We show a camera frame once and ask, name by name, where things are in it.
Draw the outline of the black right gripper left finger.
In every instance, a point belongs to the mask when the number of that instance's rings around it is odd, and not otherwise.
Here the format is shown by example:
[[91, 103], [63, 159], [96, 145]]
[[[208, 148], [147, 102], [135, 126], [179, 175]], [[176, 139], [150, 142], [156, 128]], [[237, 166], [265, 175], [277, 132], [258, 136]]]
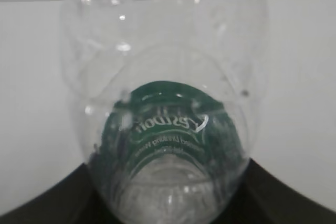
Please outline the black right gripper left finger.
[[85, 165], [33, 200], [1, 215], [1, 223], [110, 223]]

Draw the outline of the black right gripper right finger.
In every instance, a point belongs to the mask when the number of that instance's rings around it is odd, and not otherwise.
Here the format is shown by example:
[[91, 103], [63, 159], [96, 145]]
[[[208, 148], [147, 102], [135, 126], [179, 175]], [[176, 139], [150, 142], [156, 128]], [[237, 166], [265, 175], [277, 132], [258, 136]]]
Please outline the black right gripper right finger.
[[234, 201], [233, 223], [335, 224], [335, 211], [293, 190], [251, 160]]

